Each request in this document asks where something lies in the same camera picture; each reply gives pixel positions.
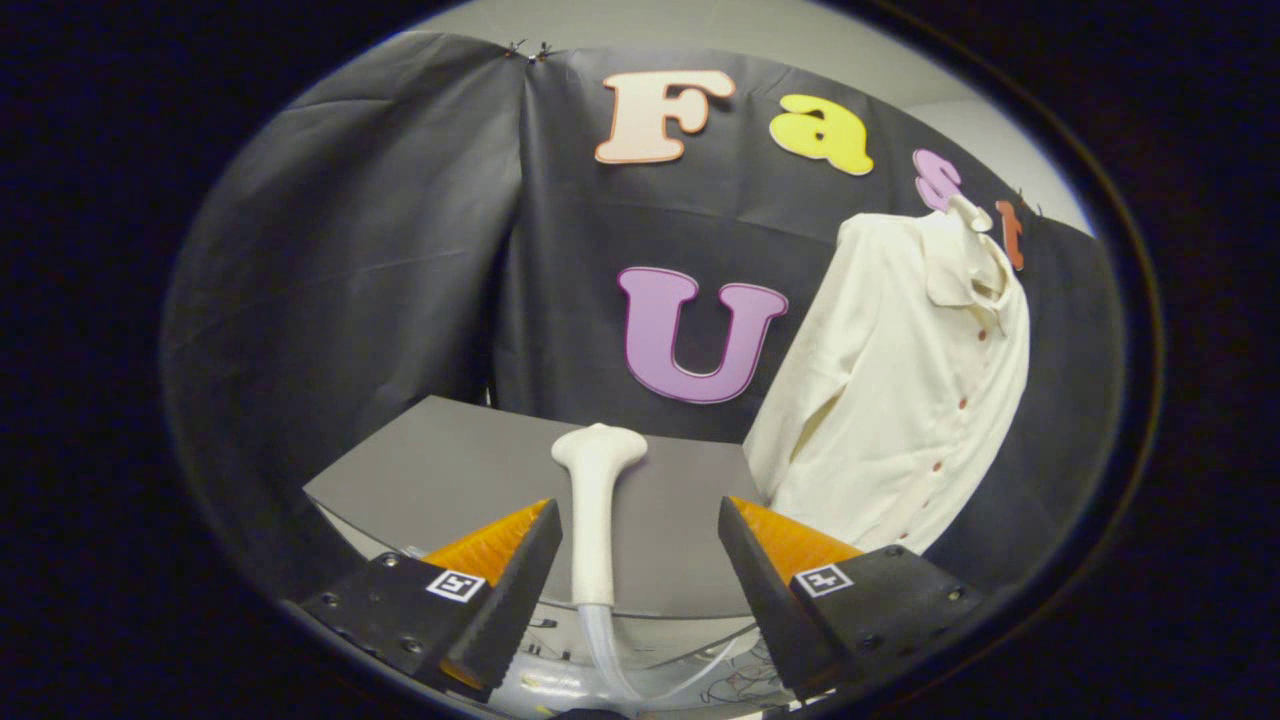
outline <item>letter u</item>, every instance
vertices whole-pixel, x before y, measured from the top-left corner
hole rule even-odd
[[[660,268],[627,268],[618,273],[627,293],[627,368],[640,384],[698,405],[733,400],[755,374],[769,320],[787,311],[787,299],[765,287],[730,283],[719,299],[730,309],[724,356],[713,373],[698,374],[676,363],[680,307],[698,297],[698,282]]]

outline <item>foam letter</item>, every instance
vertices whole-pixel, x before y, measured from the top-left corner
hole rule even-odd
[[[595,149],[602,163],[663,163],[685,152],[685,143],[667,137],[667,118],[676,118],[686,133],[707,126],[705,92],[717,97],[733,95],[733,79],[719,70],[671,70],[621,73],[604,78],[613,88],[613,129]],[[677,97],[667,97],[671,86],[689,86]]]
[[[1009,255],[1009,263],[1015,270],[1021,270],[1023,265],[1027,264],[1027,259],[1023,258],[1023,251],[1018,247],[1018,236],[1023,234],[1023,224],[1018,222],[1018,215],[1014,214],[1014,205],[1007,200],[997,200],[996,210],[1000,211],[1000,217],[1004,218],[1005,228],[1005,254]]]
[[[867,156],[867,126],[861,118],[810,95],[785,95],[782,109],[786,113],[773,118],[769,135],[785,150],[812,160],[826,159],[851,176],[872,172],[876,164]]]
[[[769,320],[787,311],[787,299],[769,288],[730,283],[719,299],[728,306],[728,340],[714,373],[690,373],[676,363],[680,306],[698,296],[698,282],[673,270],[627,268],[618,274],[627,293],[627,368],[658,395],[710,405],[746,389],[764,347]]]
[[[920,192],[920,200],[929,208],[946,213],[947,199],[960,192],[960,173],[956,167],[932,150],[916,150],[911,155],[911,163],[920,173],[915,178],[915,190]]]

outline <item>white shirt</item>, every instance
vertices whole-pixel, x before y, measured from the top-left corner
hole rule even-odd
[[[995,299],[975,287],[975,249],[998,264]],[[1029,340],[1009,259],[955,208],[846,220],[744,442],[760,492],[863,551],[923,552],[1000,450]]]

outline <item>shirt sleeve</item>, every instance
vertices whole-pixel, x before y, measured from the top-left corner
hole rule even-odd
[[[786,479],[805,424],[844,389],[876,329],[886,281],[881,247],[893,240],[888,225],[879,217],[856,215],[840,227],[827,274],[742,442],[768,501]]]

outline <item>clear plastic tube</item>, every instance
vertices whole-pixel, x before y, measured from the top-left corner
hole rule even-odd
[[[662,694],[645,697],[631,685],[626,674],[622,671],[621,662],[618,661],[617,643],[613,637],[613,609],[608,605],[580,605],[577,607],[577,614],[582,621],[582,632],[586,634],[586,643],[591,648],[591,657],[595,659],[595,666],[600,670],[600,674],[604,675],[605,682],[609,683],[613,689],[618,691],[623,698],[632,702],[664,700],[687,688],[689,685],[692,685],[698,680],[701,680],[728,656],[739,641],[739,638],[730,641],[728,644],[724,646],[724,650],[722,650],[714,660],[707,664],[707,666],[699,670],[694,676]]]

